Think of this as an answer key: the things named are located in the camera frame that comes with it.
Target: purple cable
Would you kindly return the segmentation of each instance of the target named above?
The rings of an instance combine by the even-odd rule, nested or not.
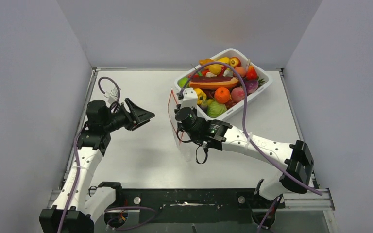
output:
[[[228,64],[225,64],[225,63],[222,63],[222,62],[210,62],[210,63],[207,63],[201,67],[199,67],[197,70],[193,71],[192,74],[191,74],[191,77],[187,80],[187,82],[184,84],[184,87],[182,87],[180,93],[183,93],[184,89],[186,88],[186,86],[188,85],[189,81],[191,81],[192,77],[194,77],[195,74],[197,74],[199,71],[203,70],[206,66],[210,66],[210,65],[214,65],[214,64],[218,64],[218,65],[223,65],[223,66],[226,66],[228,68],[230,68],[235,74],[236,76],[238,77],[239,81],[241,82],[241,85],[242,86],[245,86],[245,83],[244,83],[244,80],[242,79],[242,77],[238,74],[238,72],[230,65]],[[247,129],[245,127],[245,117],[247,115],[247,90],[246,88],[243,88],[244,90],[244,111],[243,111],[243,116],[242,116],[242,130],[244,131],[244,134],[245,136],[247,137],[247,139],[249,138],[249,135],[248,135],[248,132],[247,132]],[[252,139],[250,138],[250,143],[251,145],[253,145],[253,147],[262,155],[264,156],[264,158],[269,162],[271,163],[274,167],[276,167],[278,170],[280,170],[284,175],[286,175],[288,178],[290,178],[292,181],[294,181],[295,183],[297,183],[298,185],[300,185],[301,187],[315,193],[315,194],[318,194],[320,196],[322,196],[322,192],[316,190],[315,188],[311,188],[309,187],[308,185],[305,185],[304,183],[302,183],[301,181],[297,180],[295,177],[291,176],[287,171],[285,171],[283,168],[281,168],[279,166],[279,164],[274,161],[272,158],[268,157],[253,141]]]
[[[118,97],[117,97],[117,102],[118,102],[119,98],[121,97],[121,91],[119,90],[118,84],[113,79],[111,79],[109,77],[105,77],[105,76],[100,77],[98,79],[98,87],[99,87],[99,90],[102,92],[102,94],[105,94],[105,92],[103,91],[103,89],[101,87],[101,80],[102,79],[107,79],[107,80],[111,81],[115,85],[115,87],[117,88],[117,91],[118,91]]]
[[[128,230],[132,230],[132,229],[141,227],[141,226],[147,224],[148,222],[152,221],[156,217],[156,215],[158,214],[158,212],[156,210],[154,210],[152,208],[149,208],[149,207],[144,207],[144,206],[122,206],[122,207],[107,209],[104,212],[108,213],[109,211],[113,211],[113,210],[149,210],[149,211],[152,211],[152,212],[155,213],[154,216],[152,216],[151,218],[149,218],[145,222],[139,223],[138,225],[128,227],[128,228],[123,228],[123,229],[115,228],[116,231],[128,231]],[[109,223],[111,223],[115,219],[117,219],[117,218],[110,219],[106,224],[109,225]]]
[[[278,199],[278,198],[275,198],[275,200],[272,202],[271,207],[270,207],[270,208],[268,209],[268,211],[265,213],[264,218],[262,219],[261,223],[258,225],[258,230],[256,231],[256,233],[260,233],[260,232],[261,232],[262,224],[264,224],[264,222],[265,222],[265,220],[267,219],[268,215],[270,214],[272,208],[274,207],[275,203],[277,202],[277,199]]]
[[[67,214],[67,210],[68,210],[70,202],[72,200],[72,196],[75,192],[76,185],[78,184],[79,174],[81,172],[81,169],[79,168],[79,166],[81,165],[81,163],[79,162],[77,144],[78,144],[78,137],[79,137],[79,135],[81,135],[81,132],[82,132],[82,130],[85,129],[85,127],[86,126],[84,125],[84,127],[82,127],[82,129],[76,134],[75,138],[73,139],[73,153],[75,154],[75,160],[76,160],[76,176],[75,176],[75,179],[73,181],[72,189],[69,193],[67,203],[65,205],[64,210],[62,211],[61,220],[59,222],[59,227],[58,227],[58,233],[61,233],[61,231],[62,231],[62,226],[64,225],[64,219],[65,219],[65,216]]]

